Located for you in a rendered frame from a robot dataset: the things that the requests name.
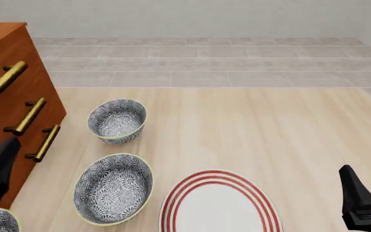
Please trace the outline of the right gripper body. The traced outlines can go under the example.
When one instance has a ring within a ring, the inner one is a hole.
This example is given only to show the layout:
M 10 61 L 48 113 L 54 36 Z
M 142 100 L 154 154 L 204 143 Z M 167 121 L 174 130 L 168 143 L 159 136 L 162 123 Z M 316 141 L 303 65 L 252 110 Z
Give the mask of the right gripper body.
M 371 231 L 371 214 L 343 211 L 342 218 L 350 231 Z

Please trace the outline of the large patterned black-white bowl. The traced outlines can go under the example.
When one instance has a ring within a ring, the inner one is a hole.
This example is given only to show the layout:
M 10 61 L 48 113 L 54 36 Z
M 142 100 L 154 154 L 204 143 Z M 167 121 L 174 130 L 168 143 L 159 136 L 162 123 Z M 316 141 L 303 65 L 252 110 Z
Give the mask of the large patterned black-white bowl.
M 78 178 L 73 204 L 94 226 L 123 224 L 143 210 L 153 192 L 150 165 L 129 153 L 111 154 L 90 164 Z

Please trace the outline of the small patterned black-white bowl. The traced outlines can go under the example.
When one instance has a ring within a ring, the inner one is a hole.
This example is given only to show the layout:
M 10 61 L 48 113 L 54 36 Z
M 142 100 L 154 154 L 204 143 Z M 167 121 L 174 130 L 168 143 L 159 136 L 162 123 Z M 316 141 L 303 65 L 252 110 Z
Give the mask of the small patterned black-white bowl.
M 115 99 L 92 110 L 88 128 L 106 144 L 124 144 L 139 137 L 146 119 L 147 110 L 140 102 Z

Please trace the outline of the wooden cabinet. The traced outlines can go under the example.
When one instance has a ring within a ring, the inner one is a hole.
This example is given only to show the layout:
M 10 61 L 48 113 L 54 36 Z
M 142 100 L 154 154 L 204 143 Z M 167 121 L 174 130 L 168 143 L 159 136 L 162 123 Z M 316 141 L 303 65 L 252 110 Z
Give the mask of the wooden cabinet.
M 9 179 L 9 189 L 0 200 L 0 208 L 9 208 L 27 180 L 35 164 L 26 154 L 37 152 L 47 136 L 45 128 L 61 125 L 66 110 L 53 86 L 40 55 L 26 29 L 25 23 L 0 23 L 0 77 L 5 74 L 3 66 L 27 63 L 28 68 L 0 95 L 0 144 L 10 137 L 21 143 Z M 46 104 L 24 135 L 17 137 L 5 133 L 4 127 L 16 126 L 31 107 L 25 102 L 45 98 Z

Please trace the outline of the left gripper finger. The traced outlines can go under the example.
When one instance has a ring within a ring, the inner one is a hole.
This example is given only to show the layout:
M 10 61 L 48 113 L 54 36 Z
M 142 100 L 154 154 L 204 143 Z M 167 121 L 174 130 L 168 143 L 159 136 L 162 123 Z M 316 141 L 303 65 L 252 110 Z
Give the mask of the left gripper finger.
M 10 137 L 0 144 L 0 181 L 8 185 L 15 158 L 21 149 L 16 137 Z

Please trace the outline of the white plate with red rings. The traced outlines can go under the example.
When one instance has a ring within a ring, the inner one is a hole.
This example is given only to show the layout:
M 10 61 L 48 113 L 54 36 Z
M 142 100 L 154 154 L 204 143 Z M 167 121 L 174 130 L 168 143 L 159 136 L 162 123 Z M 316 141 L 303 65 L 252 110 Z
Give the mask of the white plate with red rings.
M 158 232 L 283 232 L 283 224 L 255 183 L 232 171 L 207 169 L 167 193 Z

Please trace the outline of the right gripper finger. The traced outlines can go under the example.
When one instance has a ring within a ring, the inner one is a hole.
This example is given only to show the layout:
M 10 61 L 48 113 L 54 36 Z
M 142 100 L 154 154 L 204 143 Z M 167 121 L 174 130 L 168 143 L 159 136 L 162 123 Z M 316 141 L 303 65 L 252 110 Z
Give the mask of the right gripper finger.
M 345 164 L 339 170 L 343 191 L 342 213 L 371 213 L 371 192 L 363 185 L 351 166 Z

